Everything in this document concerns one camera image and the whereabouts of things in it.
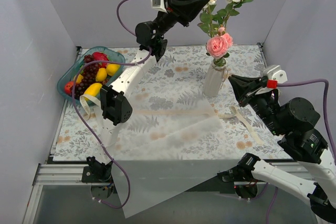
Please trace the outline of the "white wrapping paper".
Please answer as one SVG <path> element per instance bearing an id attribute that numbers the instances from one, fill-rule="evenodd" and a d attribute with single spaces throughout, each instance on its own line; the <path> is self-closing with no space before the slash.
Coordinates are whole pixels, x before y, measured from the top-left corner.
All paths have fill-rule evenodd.
<path id="1" fill-rule="evenodd" d="M 151 97 L 131 102 L 133 113 L 121 126 L 109 153 L 118 161 L 200 160 L 187 153 L 222 129 L 219 118 L 205 98 L 190 102 L 174 102 Z M 131 193 L 130 179 L 122 168 L 112 170 L 115 187 L 123 202 L 126 218 L 151 208 L 178 193 L 141 191 Z"/>

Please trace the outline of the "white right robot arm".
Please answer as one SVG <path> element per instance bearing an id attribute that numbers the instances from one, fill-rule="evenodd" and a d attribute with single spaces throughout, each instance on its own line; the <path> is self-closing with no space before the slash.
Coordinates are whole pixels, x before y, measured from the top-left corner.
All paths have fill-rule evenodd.
<path id="1" fill-rule="evenodd" d="M 320 114 L 305 98 L 278 102 L 281 84 L 266 76 L 228 78 L 239 106 L 249 105 L 292 158 L 286 163 L 266 161 L 246 153 L 237 165 L 221 173 L 224 180 L 257 180 L 274 185 L 308 205 L 315 216 L 335 223 L 335 159 L 315 128 Z"/>

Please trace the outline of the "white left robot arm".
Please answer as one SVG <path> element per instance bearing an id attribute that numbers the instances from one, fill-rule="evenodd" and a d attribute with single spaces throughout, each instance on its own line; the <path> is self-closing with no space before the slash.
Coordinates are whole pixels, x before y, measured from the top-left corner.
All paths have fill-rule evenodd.
<path id="1" fill-rule="evenodd" d="M 100 182 L 111 178 L 111 166 L 116 164 L 107 148 L 117 140 L 120 127 L 131 117 L 130 95 L 144 75 L 162 58 L 167 47 L 165 33 L 175 24 L 189 26 L 209 0 L 150 0 L 157 10 L 153 21 L 141 22 L 132 32 L 139 44 L 135 58 L 111 84 L 100 88 L 102 132 L 97 138 L 102 153 L 87 157 L 91 174 Z"/>

